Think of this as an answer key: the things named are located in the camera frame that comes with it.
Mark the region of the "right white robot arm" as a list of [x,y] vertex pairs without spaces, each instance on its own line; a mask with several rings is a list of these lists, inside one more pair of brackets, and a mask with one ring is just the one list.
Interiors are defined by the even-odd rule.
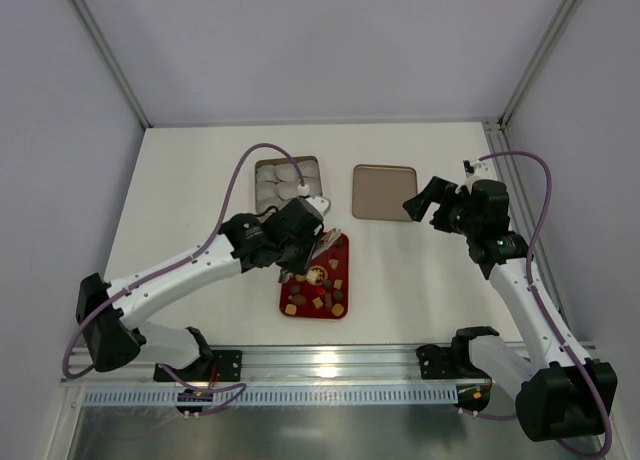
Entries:
[[458,186],[434,177],[403,208],[420,222],[431,205],[438,207],[431,225],[465,237],[471,260],[507,306],[528,353],[514,352],[493,329],[469,328],[457,333],[462,363],[509,394],[530,440],[603,435],[610,441],[617,375],[575,339],[537,280],[526,240],[510,228],[506,186],[475,178]]

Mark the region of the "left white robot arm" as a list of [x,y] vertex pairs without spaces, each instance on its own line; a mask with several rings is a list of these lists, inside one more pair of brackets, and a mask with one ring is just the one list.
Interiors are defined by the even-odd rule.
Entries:
[[262,215],[236,214],[216,226],[203,244],[154,268],[107,282],[98,273],[82,280],[76,320],[92,369],[110,372],[134,360],[156,364],[156,379],[176,374],[205,380],[215,356],[194,327],[150,322],[172,303],[214,282],[272,265],[303,274],[311,265],[331,207],[322,196],[297,197]]

